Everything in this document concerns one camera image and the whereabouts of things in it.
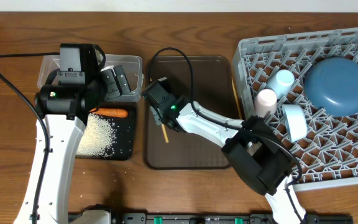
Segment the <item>pink plastic cup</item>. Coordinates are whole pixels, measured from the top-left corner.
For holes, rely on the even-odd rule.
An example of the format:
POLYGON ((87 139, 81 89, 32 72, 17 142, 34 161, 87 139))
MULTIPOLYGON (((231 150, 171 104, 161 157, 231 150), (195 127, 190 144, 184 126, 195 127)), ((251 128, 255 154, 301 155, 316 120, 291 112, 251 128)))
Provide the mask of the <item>pink plastic cup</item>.
POLYGON ((261 90, 254 100, 254 110, 258 117, 265 118, 277 110, 277 96, 271 89, 261 90))

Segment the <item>orange carrot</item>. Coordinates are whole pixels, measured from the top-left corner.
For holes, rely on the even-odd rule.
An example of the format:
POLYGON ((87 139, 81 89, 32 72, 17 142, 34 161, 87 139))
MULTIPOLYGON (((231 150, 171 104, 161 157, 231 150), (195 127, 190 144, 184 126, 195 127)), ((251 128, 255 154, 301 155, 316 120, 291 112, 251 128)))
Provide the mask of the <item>orange carrot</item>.
POLYGON ((113 118, 126 118, 129 115, 127 110, 120 108, 95 108, 89 113, 113 118))

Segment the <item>clear plastic bin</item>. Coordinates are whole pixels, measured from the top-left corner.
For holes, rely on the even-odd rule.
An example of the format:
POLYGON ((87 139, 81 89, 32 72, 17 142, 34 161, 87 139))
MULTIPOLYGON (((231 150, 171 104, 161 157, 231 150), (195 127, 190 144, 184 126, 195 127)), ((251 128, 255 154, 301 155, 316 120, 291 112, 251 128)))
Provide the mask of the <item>clear plastic bin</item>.
MULTIPOLYGON (((142 73, 142 59, 135 55, 116 55, 106 54, 106 67, 113 67, 122 65, 128 85, 131 92, 126 95, 121 95, 116 98, 106 100, 112 102, 138 102, 140 100, 140 93, 142 91, 142 85, 144 75, 142 73)), ((60 68, 60 56, 59 55, 46 55, 43 57, 42 65, 39 72, 39 78, 37 86, 41 89, 49 74, 60 68)))

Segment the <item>black plastic tray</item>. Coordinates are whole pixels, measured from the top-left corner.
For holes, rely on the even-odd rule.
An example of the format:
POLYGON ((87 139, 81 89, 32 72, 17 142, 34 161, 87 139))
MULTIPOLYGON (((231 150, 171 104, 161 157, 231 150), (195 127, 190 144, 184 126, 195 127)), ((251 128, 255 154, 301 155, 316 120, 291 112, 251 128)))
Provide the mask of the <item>black plastic tray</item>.
POLYGON ((129 112, 128 117, 126 118, 113 118, 104 116, 107 118, 112 118, 116 124, 117 129, 117 139, 116 143, 113 144, 115 154, 112 157, 102 160, 112 160, 112 161, 125 161, 129 159, 133 153, 134 148, 134 137, 135 137, 135 128, 137 122, 137 110, 134 105, 105 105, 102 108, 120 108, 125 109, 129 112))

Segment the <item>wooden chopstick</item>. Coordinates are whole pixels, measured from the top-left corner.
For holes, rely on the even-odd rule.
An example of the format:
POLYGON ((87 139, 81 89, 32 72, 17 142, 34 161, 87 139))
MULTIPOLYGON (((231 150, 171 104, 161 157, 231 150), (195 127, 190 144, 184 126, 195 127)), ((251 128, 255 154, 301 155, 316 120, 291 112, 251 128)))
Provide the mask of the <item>wooden chopstick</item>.
POLYGON ((161 125, 161 129, 162 129, 162 132, 163 132, 164 141, 166 143, 169 143, 169 138, 168 138, 166 127, 165 127, 164 124, 161 125))
POLYGON ((234 94, 234 100, 236 102, 237 112, 238 112, 239 118, 243 119, 242 112, 241 112, 241 107, 239 105, 239 100, 238 100, 238 97, 237 97, 236 86, 235 86, 235 83, 234 83, 233 79, 231 79, 231 83, 232 83, 232 91, 233 91, 233 94, 234 94))

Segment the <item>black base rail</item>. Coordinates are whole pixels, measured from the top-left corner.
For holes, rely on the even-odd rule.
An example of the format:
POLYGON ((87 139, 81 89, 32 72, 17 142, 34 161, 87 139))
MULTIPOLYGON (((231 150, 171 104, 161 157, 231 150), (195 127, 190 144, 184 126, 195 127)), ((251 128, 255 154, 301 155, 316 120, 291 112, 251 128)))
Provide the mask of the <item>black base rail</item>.
MULTIPOLYGON (((268 213, 253 213, 250 215, 221 215, 221 214, 156 214, 156 213, 119 213, 107 206, 96 204, 86 207, 81 213, 69 213, 68 222, 74 223, 85 211, 105 210, 111 212, 111 223, 119 224, 273 224, 273 215, 268 213)), ((348 215, 306 215, 304 223, 311 224, 353 224, 353 217, 348 215)))

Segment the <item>light blue bowl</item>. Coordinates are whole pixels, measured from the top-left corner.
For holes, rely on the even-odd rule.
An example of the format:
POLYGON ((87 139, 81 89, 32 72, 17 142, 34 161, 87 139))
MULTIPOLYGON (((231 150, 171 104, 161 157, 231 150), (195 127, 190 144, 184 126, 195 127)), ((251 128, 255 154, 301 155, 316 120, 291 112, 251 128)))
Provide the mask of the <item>light blue bowl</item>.
POLYGON ((285 127, 289 133, 290 141, 296 142, 307 136, 306 118, 299 105, 283 105, 285 127))

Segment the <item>pile of white rice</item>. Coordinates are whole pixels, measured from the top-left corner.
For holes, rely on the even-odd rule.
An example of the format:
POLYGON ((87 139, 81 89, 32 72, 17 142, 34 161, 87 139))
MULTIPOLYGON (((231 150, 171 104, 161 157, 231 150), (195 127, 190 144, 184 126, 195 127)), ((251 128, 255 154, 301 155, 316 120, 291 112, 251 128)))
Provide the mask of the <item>pile of white rice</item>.
POLYGON ((88 123, 81 138, 77 157, 84 159, 107 159, 115 154, 117 129, 112 118, 90 114, 88 123))

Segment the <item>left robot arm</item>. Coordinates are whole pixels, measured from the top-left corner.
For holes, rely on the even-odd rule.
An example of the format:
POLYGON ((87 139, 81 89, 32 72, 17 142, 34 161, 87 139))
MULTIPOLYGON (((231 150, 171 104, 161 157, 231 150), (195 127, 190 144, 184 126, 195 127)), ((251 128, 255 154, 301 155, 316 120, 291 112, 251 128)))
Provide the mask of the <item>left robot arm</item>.
POLYGON ((76 152, 88 115, 111 99, 113 70, 96 44, 61 44, 60 67, 35 96, 37 143, 16 223, 68 223, 76 152))

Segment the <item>grey plastic dishwasher rack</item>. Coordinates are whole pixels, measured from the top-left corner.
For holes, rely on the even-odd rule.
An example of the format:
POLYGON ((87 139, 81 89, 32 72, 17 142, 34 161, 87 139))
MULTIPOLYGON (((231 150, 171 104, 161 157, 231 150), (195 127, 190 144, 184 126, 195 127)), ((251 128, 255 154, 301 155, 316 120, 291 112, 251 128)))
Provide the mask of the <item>grey plastic dishwasher rack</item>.
POLYGON ((332 57, 358 63, 358 27, 242 39, 232 61, 245 118, 254 115, 254 98, 279 70, 287 69, 295 76, 288 95, 278 105, 303 108, 306 137, 291 142, 281 108, 265 118, 265 123, 301 164, 303 175, 294 186, 296 191, 358 184, 358 112, 330 115, 314 106, 303 90, 310 68, 332 57))

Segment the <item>dark brown serving tray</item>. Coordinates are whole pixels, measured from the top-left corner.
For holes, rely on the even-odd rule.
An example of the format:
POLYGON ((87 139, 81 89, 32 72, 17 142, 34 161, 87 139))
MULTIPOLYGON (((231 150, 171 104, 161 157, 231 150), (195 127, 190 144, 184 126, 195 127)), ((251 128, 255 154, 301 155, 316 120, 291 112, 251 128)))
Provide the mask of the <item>dark brown serving tray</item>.
MULTIPOLYGON (((153 63, 149 80, 166 77, 176 96, 195 91, 195 100, 204 108, 228 118, 239 118, 232 91, 231 64, 220 55, 160 55, 153 63)), ((147 113, 147 139, 144 161, 152 169, 227 169, 229 163, 221 148, 199 135, 166 128, 169 143, 164 141, 161 126, 147 113)))

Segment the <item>dark blue round plate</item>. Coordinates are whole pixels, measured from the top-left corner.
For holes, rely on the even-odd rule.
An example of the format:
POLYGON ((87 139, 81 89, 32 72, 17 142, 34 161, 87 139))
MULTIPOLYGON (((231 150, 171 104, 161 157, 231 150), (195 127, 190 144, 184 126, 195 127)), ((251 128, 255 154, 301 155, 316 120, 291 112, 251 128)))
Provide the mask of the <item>dark blue round plate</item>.
POLYGON ((316 108, 329 115, 358 113, 358 63, 341 57, 318 62, 305 75, 304 91, 316 108))

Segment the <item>light blue plastic cup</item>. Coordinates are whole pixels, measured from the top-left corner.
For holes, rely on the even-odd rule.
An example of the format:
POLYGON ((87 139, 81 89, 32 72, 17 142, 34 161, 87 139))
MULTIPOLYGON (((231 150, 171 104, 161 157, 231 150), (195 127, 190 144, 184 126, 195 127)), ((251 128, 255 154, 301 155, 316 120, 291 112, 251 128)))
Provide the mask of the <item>light blue plastic cup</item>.
POLYGON ((291 86, 295 82, 294 74, 289 70, 279 70, 268 82, 266 88, 275 92, 277 99, 280 100, 288 95, 291 86))

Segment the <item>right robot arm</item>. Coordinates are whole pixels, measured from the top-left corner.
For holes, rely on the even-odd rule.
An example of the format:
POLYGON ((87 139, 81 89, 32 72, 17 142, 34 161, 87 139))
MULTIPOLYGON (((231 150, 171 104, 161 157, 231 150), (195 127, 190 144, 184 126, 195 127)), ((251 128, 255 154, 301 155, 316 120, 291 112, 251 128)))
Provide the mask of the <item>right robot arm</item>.
POLYGON ((306 211, 293 190, 302 176, 301 165, 263 119, 244 121, 207 110, 193 97, 176 96, 166 78, 149 84, 142 96, 157 124, 221 147, 240 179, 267 199, 276 223, 306 223, 306 211))

